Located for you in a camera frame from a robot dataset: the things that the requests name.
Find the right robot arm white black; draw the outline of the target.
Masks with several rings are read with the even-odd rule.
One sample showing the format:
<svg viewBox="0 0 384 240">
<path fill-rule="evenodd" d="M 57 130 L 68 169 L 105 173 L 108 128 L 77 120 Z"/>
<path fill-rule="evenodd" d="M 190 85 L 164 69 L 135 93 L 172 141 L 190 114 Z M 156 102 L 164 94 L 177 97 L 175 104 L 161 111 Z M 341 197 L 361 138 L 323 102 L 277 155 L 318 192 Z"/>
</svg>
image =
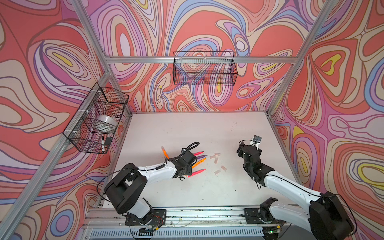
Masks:
<svg viewBox="0 0 384 240">
<path fill-rule="evenodd" d="M 262 150 L 257 141 L 249 145 L 239 142 L 237 154 L 244 160 L 243 169 L 258 187 L 274 190 L 296 206 L 280 204 L 269 198 L 260 204 L 257 217 L 264 223 L 282 220 L 308 232 L 317 240 L 344 240 L 354 235 L 357 221 L 344 198 L 331 192 L 320 193 L 303 187 L 279 174 L 261 161 Z"/>
</svg>

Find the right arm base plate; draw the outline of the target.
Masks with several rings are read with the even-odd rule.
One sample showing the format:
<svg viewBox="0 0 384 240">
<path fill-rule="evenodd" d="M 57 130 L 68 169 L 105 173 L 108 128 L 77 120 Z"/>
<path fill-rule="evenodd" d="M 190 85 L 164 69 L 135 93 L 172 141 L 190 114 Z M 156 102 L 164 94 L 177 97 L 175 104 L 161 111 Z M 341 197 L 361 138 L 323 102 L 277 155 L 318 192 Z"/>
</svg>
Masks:
<svg viewBox="0 0 384 240">
<path fill-rule="evenodd" d="M 271 212 L 270 206 L 277 202 L 276 198 L 268 198 L 259 205 L 258 208 L 245 208 L 244 213 L 240 217 L 246 219 L 247 224 L 278 224 L 284 225 L 286 221 L 275 219 Z"/>
</svg>

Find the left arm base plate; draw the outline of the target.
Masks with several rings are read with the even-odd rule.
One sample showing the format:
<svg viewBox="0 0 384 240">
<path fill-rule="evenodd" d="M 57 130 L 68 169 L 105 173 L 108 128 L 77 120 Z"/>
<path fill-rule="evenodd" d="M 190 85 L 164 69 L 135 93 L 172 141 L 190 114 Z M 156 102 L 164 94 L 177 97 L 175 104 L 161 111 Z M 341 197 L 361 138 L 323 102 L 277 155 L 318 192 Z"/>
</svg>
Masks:
<svg viewBox="0 0 384 240">
<path fill-rule="evenodd" d="M 166 209 L 154 209 L 150 210 L 143 218 L 129 213 L 126 217 L 126 226 L 152 226 L 161 227 L 166 223 L 167 210 Z"/>
</svg>

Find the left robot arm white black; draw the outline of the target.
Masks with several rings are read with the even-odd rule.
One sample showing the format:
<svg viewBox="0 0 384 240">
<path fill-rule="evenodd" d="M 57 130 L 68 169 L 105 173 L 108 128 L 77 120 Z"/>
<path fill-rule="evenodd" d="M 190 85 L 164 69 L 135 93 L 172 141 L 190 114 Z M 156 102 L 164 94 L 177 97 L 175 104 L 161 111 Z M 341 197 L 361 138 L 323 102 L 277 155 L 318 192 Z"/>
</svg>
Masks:
<svg viewBox="0 0 384 240">
<path fill-rule="evenodd" d="M 182 148 L 176 157 L 166 157 L 160 164 L 137 167 L 129 163 L 121 170 L 111 173 L 113 178 L 105 184 L 102 192 L 97 186 L 97 192 L 103 200 L 112 204 L 119 215 L 134 216 L 145 224 L 154 217 L 154 212 L 149 202 L 141 198 L 144 188 L 163 180 L 183 181 L 185 177 L 190 177 L 193 166 L 198 161 L 191 150 L 199 145 L 199 142 L 194 142 Z"/>
</svg>

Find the orange highlighter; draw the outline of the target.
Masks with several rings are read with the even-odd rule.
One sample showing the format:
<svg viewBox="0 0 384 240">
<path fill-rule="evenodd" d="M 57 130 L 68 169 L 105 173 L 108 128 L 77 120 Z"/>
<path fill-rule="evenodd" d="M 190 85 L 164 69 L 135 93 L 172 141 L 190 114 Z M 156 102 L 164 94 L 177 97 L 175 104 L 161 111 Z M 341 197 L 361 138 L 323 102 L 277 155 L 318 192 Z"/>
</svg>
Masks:
<svg viewBox="0 0 384 240">
<path fill-rule="evenodd" d="M 169 157 L 168 153 L 166 152 L 165 148 L 163 146 L 161 146 L 161 149 L 162 149 L 162 152 L 163 152 L 165 158 L 169 159 L 170 157 Z"/>
</svg>

